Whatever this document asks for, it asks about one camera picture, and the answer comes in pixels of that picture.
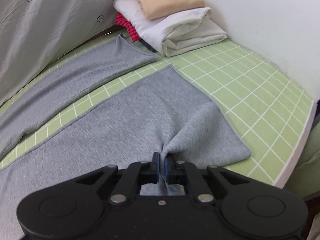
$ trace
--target white grid line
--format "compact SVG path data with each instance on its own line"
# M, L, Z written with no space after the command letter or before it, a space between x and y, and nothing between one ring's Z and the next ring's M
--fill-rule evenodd
M115 83L115 84L113 84L113 85L109 86L108 88L114 87L114 86L116 86L117 84L120 84L120 83L121 83L121 81L119 81L119 82L117 82L117 83Z
M220 83L217 79L215 79L214 77L212 77L212 76L209 76L209 77L211 77L213 80L215 80L216 82L218 82L220 85L222 85L222 83ZM234 96L236 96L238 99L240 99L241 100L241 98L240 97L238 97L235 93L233 93L230 89L228 89L227 87L225 88L225 89L227 89L230 93L232 93ZM252 109L252 111L254 111L258 116L260 116L260 119L263 119L277 134L278 134L278 131L275 129L275 128L273 128L272 127L272 125L271 124L269 124L268 123L268 121L267 120L265 120L258 112L256 112L252 107L250 107L250 105L249 104L247 104L246 102L243 102L244 104L246 104L250 109ZM253 128L253 126L252 127L249 127L249 130L251 130L252 132L254 132L254 130L252 129ZM281 136L281 138L290 146L290 144ZM269 145L262 139L262 138L260 138L266 145L267 145L267 147L269 147Z
M256 68L258 65L256 65L255 67L253 67L253 68L249 68L249 67L247 67L245 64L243 64L242 62L240 62L243 66L245 66L246 68L248 68L249 70L247 71L247 72L249 72L249 71L253 71L256 75L258 75L259 77L261 77L262 79L264 79L264 82L262 83L262 84L259 84L259 83L257 83L257 82L255 82L255 80L253 80L252 78L250 78L249 76L246 76L248 79L250 79L252 82L254 82L258 87L254 90L254 91L256 91L258 88L261 88L262 90L264 90L265 92L267 92L270 96L272 96L273 98L276 98L273 94L271 94L268 90L266 90L264 87L262 87L262 85L265 83L265 78L264 77L262 77L262 76L260 76L258 73L256 73L255 71L254 71L254 68ZM232 65L230 65L234 70L236 70L236 71L238 71L239 73L241 73L239 70L237 70L235 67L233 67ZM283 91L281 91L281 90L279 90L278 88L276 88L273 84L271 84L270 82L269 82L269 78L270 78L270 76L266 79L267 80L267 83L269 83L271 86L273 86L275 89L277 89L278 91L279 91L279 93L280 94L282 94L283 96L285 96L286 97L286 95L285 94L283 94L282 92ZM290 113L291 111L284 105L284 104L282 104L282 102L281 101L279 101L278 100L278 102ZM285 120L276 112L276 111L274 111L273 109L271 109L278 117L280 117L284 122L285 122Z
M77 117L78 115L77 115L77 111L76 111L75 103L72 103L72 106L73 106L73 110L75 111L75 114L76 114L76 117Z
M255 62L253 62L252 60L250 60L250 59L246 59L246 60L248 60L248 61L250 61L251 63L253 63L253 64L256 64ZM276 77L274 77L277 81L279 81L282 85L285 85L281 80L279 80L278 78L276 78ZM280 91L277 87L275 87L273 84L271 84L276 90L278 90L278 91ZM291 103L293 103L294 105L296 105L296 103L294 103L289 97L287 97L287 95L285 95L285 94L283 94L289 101L291 101Z
M110 94L109 94L109 92L108 92L107 88L105 87L105 85L103 85L103 88L104 88L104 90L107 92L108 97L110 97Z
M268 107L268 109L263 113L263 114L265 114L270 108L271 108L271 106L274 104L274 102L275 101L273 101L273 103ZM260 116L259 118L258 118L258 120L251 126L251 128L253 128L257 123L258 123L258 121L259 120L261 120L262 119L262 116ZM283 128L282 128L282 130L281 130L281 132L280 133L278 133L278 136L277 136L277 139L279 138L279 137L281 137L289 146L290 146L290 148L291 149L293 149L293 147L281 136L281 133L282 133L282 131L283 131L283 129L286 127L288 125L288 122L286 122L285 123L285 125L283 126ZM247 132L245 132L242 136L241 136L241 138L243 138L244 136L246 136L247 135L247 133L248 133L248 131ZM281 160L281 162L283 163L283 164L285 164L283 161L282 161L282 159L271 149L272 147L270 146L269 147L269 150L271 150L278 158L279 158L279 160Z
M204 91L206 91L208 94L210 94L210 92L207 90L207 89L205 89L202 85L200 85L199 83L197 83L197 82L195 82L198 86L200 86ZM224 103L222 103L220 100L218 100L217 98L216 98L216 100L217 101L219 101L222 105L224 105L225 106L225 108L227 108L227 109L229 109ZM240 119L241 121L243 121L239 116L237 116L235 113L233 113L238 119ZM254 132L254 131L252 131L253 133L255 133L255 135L258 137L258 138L260 138L260 136L258 135L258 134L256 134L256 132ZM260 169L269 177L269 175L267 174L267 172L260 166L260 165L258 165L259 167L260 167Z
M200 69L200 68L198 68L197 66L195 66L194 65L194 67L196 67L198 70L200 70L200 71L202 71L202 72L204 72L202 69ZM232 76L230 76L228 73L225 73L223 70L221 70L225 75L228 75L230 78L233 78ZM207 75L207 76L209 76L210 78L212 78L213 80L215 80L216 82L218 82L220 85L222 85L223 86L223 84L221 83L221 82L219 82L217 79L215 79L214 77L212 77L212 76L210 76L210 75ZM236 96L238 99L240 99L241 100L241 98L238 96L238 95L236 95L233 91L231 91L228 87L225 87L225 89L226 90L228 90L230 93L232 93L234 96ZM254 111L258 116L260 116L276 133L278 133L278 131L271 125L271 124L269 124L268 123L268 121L267 120L265 120L257 111L255 111L247 102L245 102L245 101L243 101L243 103L244 104L246 104L252 111Z
M49 120L48 122L47 122L47 124L52 124L54 121L56 121L56 120L58 120L59 119L59 117L57 117L57 118L55 118L55 119L51 119L51 120Z
M299 97L298 102L300 101L302 94L303 94L303 91L302 91L301 94L300 94L300 97ZM282 132L284 131L285 127L286 127L286 126L284 126L284 127L282 128L282 130L281 130L280 133L282 133ZM276 142L277 142L278 139L279 139L279 136L276 138L276 140L273 142L273 144L270 146L270 148L272 148L272 147L276 144ZM262 160L267 156L268 153L269 153L269 150L263 155L263 157L261 158L261 160L258 162L259 164L260 164L260 163L262 162ZM255 169L256 169L256 166L252 169L252 171L249 172L248 176L250 176L250 175L254 172Z
M93 103L92 103L92 101L91 101L91 97L90 97L90 95L88 94L88 98L89 98L89 100L90 100L90 104L91 104L91 106L93 106Z
M79 106L79 105L81 105L81 104L85 103L86 101L89 101L89 98L85 99L84 101L82 101L82 102L80 102L80 103L77 103L77 101L76 101L76 102L74 102L75 107L77 107L77 106Z
M59 113L60 127L62 127L61 114Z
M248 73L249 71L251 71L251 70L254 70L254 68L256 68L257 66L259 66L260 64L262 64L263 62L265 62L265 60L264 61L262 61L262 62L260 62L259 64L257 64L255 67L253 67L253 68L251 68L251 69L249 69L248 71L246 71L245 73L243 73L243 74L241 74L240 76L238 76L237 78L235 78L234 80L232 80L232 81L230 81L229 83L227 83L227 84L225 84L224 85L224 87L225 86L227 86L228 84L230 84L230 83L232 83L233 81L235 81L235 80L237 80L239 77L241 77L241 76L243 76L243 75L245 75L246 73ZM255 95L254 94L254 92L256 91L256 90L258 90L259 88L261 88L261 89L263 89L265 92L267 92L267 93L269 93L267 90L265 90L263 87L262 87L262 85L264 84L264 83L266 83L266 82L268 82L268 80L276 73L278 71L278 69L275 71L275 72L273 72L272 74L269 74L269 77L267 78L267 79L265 79L261 84L258 84L257 82L255 82L255 84L258 86L258 87L256 87L253 91L250 91L247 87L245 87L243 84L241 84L240 82L238 82L237 81L237 83L238 84L240 84L242 87L244 87L247 91L249 91L250 93L249 93L249 95L247 95L246 97L244 97L244 98L242 98L241 99L241 101L240 102L238 102L235 106L233 106L232 108L231 108L231 110L233 110L235 107L237 107L239 104L241 104L242 102L244 102L244 100L245 99L247 99L250 95ZM222 89L223 87L221 87L221 88L219 88L219 89L217 89L215 92L212 92L212 94L213 93L216 93L218 90L220 90L220 89ZM273 96L271 93L269 93L273 98L274 98L274 100L277 100L278 98L279 98L279 96L282 94L282 91L280 91L280 94L277 96L277 97L275 97L275 96ZM266 103L266 102L264 102L264 101L262 101L262 100L260 100L264 105L266 105L267 107L268 107L268 109L270 109L273 113L275 113L282 121L284 121L284 122L287 122L286 120L284 120L275 110L273 110L272 108L270 108L269 107L269 105ZM296 135L298 135L298 136L300 136L291 126L290 126L290 128L294 131L294 133L296 134Z

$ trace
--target gray fabric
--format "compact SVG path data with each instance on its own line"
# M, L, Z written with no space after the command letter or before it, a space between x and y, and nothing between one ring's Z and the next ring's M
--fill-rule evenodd
M55 69L0 115L0 159L23 134L41 127L66 106L106 82L156 61L121 35Z
M0 239L22 236L15 210L26 195L108 164L153 152L224 165L250 156L218 106L168 66L98 104L0 171ZM143 194L166 194L147 185Z

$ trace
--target metal rivet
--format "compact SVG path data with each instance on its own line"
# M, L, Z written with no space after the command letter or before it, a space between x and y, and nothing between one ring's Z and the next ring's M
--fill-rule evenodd
M125 195L115 194L115 195L112 195L112 196L110 197L110 200L111 200L113 203L122 203L122 202L126 201L127 198L125 197Z
M159 200L158 205L159 206L164 206L167 202L165 200Z
M214 197L210 194L201 194L198 196L198 200L202 203L208 203L214 200Z

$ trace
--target white wall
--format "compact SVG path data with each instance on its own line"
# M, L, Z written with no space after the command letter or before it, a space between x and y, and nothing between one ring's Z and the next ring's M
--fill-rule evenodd
M320 0L207 0L229 37L320 99Z

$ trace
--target green cloth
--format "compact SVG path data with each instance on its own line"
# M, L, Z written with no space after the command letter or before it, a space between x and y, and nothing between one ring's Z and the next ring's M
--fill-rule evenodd
M311 131L285 189L304 197L320 190L320 123Z

